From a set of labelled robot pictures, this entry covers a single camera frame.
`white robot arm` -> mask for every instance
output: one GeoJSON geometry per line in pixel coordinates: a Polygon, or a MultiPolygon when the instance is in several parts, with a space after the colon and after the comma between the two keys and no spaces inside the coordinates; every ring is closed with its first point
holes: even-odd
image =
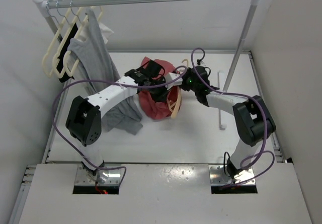
{"type": "MultiPolygon", "coordinates": [[[[209,83],[208,73],[204,66],[197,66],[199,75],[209,83]]],[[[125,76],[101,92],[82,98],[80,96],[73,100],[72,106],[66,122],[70,134],[82,143],[82,150],[88,159],[97,166],[103,165],[104,161],[95,154],[95,145],[92,145],[101,134],[101,117],[105,115],[112,107],[124,99],[137,94],[141,89],[151,85],[159,85],[160,80],[154,80],[159,73],[158,64],[150,61],[146,68],[132,69],[125,76]]],[[[164,77],[163,82],[167,83],[178,75],[170,73],[164,77]]],[[[165,84],[163,87],[155,87],[150,91],[155,101],[164,101],[172,86],[179,86],[185,91],[192,90],[197,100],[207,107],[218,108],[235,117],[237,131],[240,140],[236,150],[228,159],[227,172],[232,178],[242,171],[240,163],[249,156],[253,156],[257,148],[261,145],[264,133],[263,119],[256,105],[251,100],[245,98],[223,95],[212,92],[200,82],[196,76],[195,70],[188,68],[183,77],[174,84],[165,84]]],[[[268,136],[275,131],[275,123],[259,96],[254,96],[263,108],[268,126],[268,136]]],[[[94,176],[96,169],[83,161],[84,166],[94,176]]]]}

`white wall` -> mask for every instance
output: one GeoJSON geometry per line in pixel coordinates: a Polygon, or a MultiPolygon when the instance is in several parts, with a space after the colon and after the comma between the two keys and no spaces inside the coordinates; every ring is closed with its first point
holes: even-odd
{"type": "Polygon", "coordinates": [[[7,223],[26,166],[42,159],[60,84],[41,69],[53,35],[32,1],[0,5],[0,223],[7,223]]]}
{"type": "MultiPolygon", "coordinates": [[[[252,23],[249,48],[272,0],[262,0],[252,23]]],[[[105,6],[102,19],[115,34],[113,49],[233,49],[250,0],[201,0],[105,6]]]]}
{"type": "Polygon", "coordinates": [[[252,52],[283,151],[321,223],[322,0],[274,0],[252,52]]]}

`clothes hanger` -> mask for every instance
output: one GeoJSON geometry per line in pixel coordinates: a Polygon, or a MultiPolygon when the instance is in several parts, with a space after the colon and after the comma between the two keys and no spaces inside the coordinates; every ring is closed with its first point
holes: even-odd
{"type": "MultiPolygon", "coordinates": [[[[102,6],[100,6],[100,10],[101,10],[101,12],[100,12],[99,16],[97,17],[97,21],[98,21],[98,22],[101,20],[101,17],[102,17],[102,15],[103,15],[103,8],[102,8],[102,6]]],[[[75,34],[74,39],[77,39],[77,38],[78,38],[78,36],[80,35],[81,31],[83,30],[83,28],[85,27],[85,25],[86,25],[86,24],[88,24],[88,15],[86,15],[86,16],[85,16],[85,18],[84,18],[84,20],[82,21],[82,24],[81,24],[81,26],[79,27],[79,29],[77,30],[77,33],[75,34]]],[[[68,65],[67,65],[67,64],[68,64],[68,62],[69,62],[70,53],[71,53],[71,51],[70,51],[70,50],[68,50],[68,51],[65,53],[65,55],[64,55],[64,59],[63,59],[63,65],[64,65],[64,71],[67,73],[67,75],[68,75],[69,77],[72,77],[72,76],[74,75],[75,70],[76,70],[76,68],[77,68],[77,65],[78,65],[78,63],[79,63],[79,59],[77,58],[77,59],[75,60],[75,63],[73,64],[73,66],[72,66],[71,70],[69,70],[69,68],[68,68],[68,65]]]]}
{"type": "Polygon", "coordinates": [[[74,25],[75,25],[75,23],[77,22],[77,19],[79,20],[79,15],[80,15],[80,13],[82,12],[82,10],[84,9],[84,7],[80,7],[79,9],[78,9],[78,11],[77,11],[77,13],[75,14],[73,11],[72,11],[72,8],[69,8],[69,10],[75,15],[75,17],[73,18],[73,20],[72,20],[72,22],[71,22],[71,24],[69,24],[69,28],[67,29],[67,31],[66,31],[66,34],[64,35],[64,37],[63,37],[63,39],[62,39],[62,41],[61,41],[61,43],[60,43],[60,45],[59,45],[59,47],[58,47],[58,49],[57,49],[57,52],[55,53],[55,55],[54,55],[54,57],[53,57],[53,59],[52,59],[52,69],[53,69],[53,72],[56,74],[56,76],[58,77],[58,78],[62,78],[63,76],[64,76],[64,74],[65,74],[65,68],[63,67],[63,69],[61,70],[61,72],[59,72],[58,71],[58,69],[57,69],[57,66],[58,66],[58,64],[59,64],[59,61],[61,60],[61,59],[59,59],[58,57],[60,56],[60,54],[61,54],[61,50],[62,50],[62,48],[63,48],[63,46],[65,45],[65,43],[66,43],[66,40],[68,39],[68,37],[69,37],[69,34],[70,34],[70,32],[72,31],[72,28],[74,27],[74,25]]]}
{"type": "MultiPolygon", "coordinates": [[[[50,45],[49,45],[49,47],[48,47],[48,49],[47,49],[46,54],[45,54],[45,55],[44,55],[44,57],[42,58],[42,68],[43,68],[43,70],[44,70],[45,74],[46,74],[48,77],[51,77],[51,76],[52,76],[52,74],[53,74],[53,69],[51,69],[51,70],[49,70],[49,69],[48,69],[48,67],[47,67],[47,65],[46,65],[47,58],[48,58],[48,56],[49,56],[49,54],[50,54],[50,52],[51,52],[51,50],[52,50],[52,48],[53,48],[54,44],[56,43],[56,41],[57,41],[57,40],[58,40],[58,38],[60,37],[60,33],[61,33],[62,28],[64,27],[64,24],[67,22],[67,21],[66,21],[66,18],[64,17],[64,18],[63,18],[63,20],[61,21],[61,23],[59,23],[59,21],[57,20],[57,18],[56,18],[55,16],[53,16],[53,15],[51,15],[51,14],[49,13],[49,7],[48,7],[48,4],[49,4],[50,2],[52,2],[52,0],[49,0],[49,1],[46,3],[46,10],[47,10],[47,13],[49,14],[49,16],[51,16],[52,18],[54,18],[54,19],[56,20],[56,22],[57,22],[57,32],[55,33],[55,36],[54,36],[54,38],[52,39],[52,41],[51,41],[51,43],[50,43],[50,45]]],[[[68,17],[68,15],[69,15],[69,13],[70,13],[70,10],[67,10],[67,13],[66,13],[67,17],[68,17]]]]}

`gray cloth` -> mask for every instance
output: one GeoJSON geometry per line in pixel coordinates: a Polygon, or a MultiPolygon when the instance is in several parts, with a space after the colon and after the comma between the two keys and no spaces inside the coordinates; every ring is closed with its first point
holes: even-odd
{"type": "MultiPolygon", "coordinates": [[[[79,58],[77,70],[78,77],[91,80],[117,81],[120,79],[116,67],[106,49],[102,33],[95,17],[94,11],[86,9],[89,17],[88,38],[85,42],[71,39],[68,50],[71,58],[79,58]]],[[[88,83],[87,91],[90,95],[97,93],[109,86],[105,83],[88,83]]],[[[110,131],[116,127],[133,135],[143,127],[140,123],[142,115],[129,97],[108,111],[102,118],[102,126],[110,131]]]]}

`rectangular slot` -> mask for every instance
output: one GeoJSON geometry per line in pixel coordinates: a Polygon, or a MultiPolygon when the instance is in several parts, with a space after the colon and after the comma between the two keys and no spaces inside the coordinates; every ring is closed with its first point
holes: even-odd
{"type": "Polygon", "coordinates": [[[74,189],[72,191],[73,194],[107,194],[107,195],[118,195],[119,194],[119,188],[118,186],[74,186],[74,189]]]}
{"type": "Polygon", "coordinates": [[[211,186],[211,194],[257,194],[256,185],[236,186],[223,188],[222,186],[211,186]]]}

